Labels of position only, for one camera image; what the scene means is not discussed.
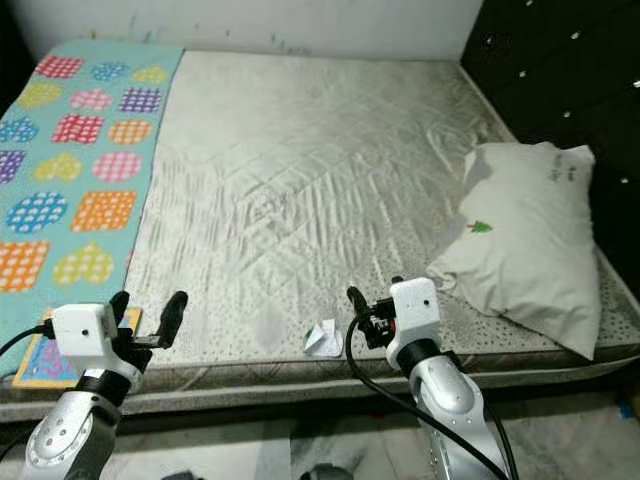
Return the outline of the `grey quilted mattress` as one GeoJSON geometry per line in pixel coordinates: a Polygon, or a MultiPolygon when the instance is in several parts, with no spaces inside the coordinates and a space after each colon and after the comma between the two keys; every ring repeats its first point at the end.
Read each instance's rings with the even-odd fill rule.
{"type": "Polygon", "coordinates": [[[508,140],[454,64],[183,49],[123,291],[147,329],[189,303],[125,412],[364,396],[308,330],[424,274],[466,155],[508,140]]]}

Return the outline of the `white pillow with green tree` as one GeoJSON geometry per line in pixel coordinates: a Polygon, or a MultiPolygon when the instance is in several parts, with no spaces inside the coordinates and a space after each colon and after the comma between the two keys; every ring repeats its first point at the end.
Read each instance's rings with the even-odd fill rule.
{"type": "Polygon", "coordinates": [[[594,165],[585,145],[476,146],[456,215],[426,268],[439,291],[591,360],[602,321],[594,165]]]}

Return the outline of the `teal blanket with colourful patches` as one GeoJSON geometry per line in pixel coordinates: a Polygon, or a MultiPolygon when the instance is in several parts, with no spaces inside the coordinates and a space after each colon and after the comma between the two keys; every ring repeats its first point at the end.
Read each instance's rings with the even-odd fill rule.
{"type": "Polygon", "coordinates": [[[0,120],[0,326],[122,291],[183,49],[74,40],[0,120]]]}

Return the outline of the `grey robot right leg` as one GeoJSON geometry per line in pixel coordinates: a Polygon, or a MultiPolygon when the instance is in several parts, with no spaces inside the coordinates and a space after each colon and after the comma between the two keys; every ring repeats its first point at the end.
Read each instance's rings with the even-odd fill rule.
{"type": "Polygon", "coordinates": [[[332,463],[317,463],[302,472],[298,480],[353,480],[351,472],[332,463]]]}

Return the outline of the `black tufted headboard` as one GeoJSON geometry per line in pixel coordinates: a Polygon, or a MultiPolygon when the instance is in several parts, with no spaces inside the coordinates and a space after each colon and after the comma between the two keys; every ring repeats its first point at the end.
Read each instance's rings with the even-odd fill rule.
{"type": "Polygon", "coordinates": [[[590,148],[595,242],[640,298],[640,0],[484,0],[461,64],[518,141],[590,148]]]}

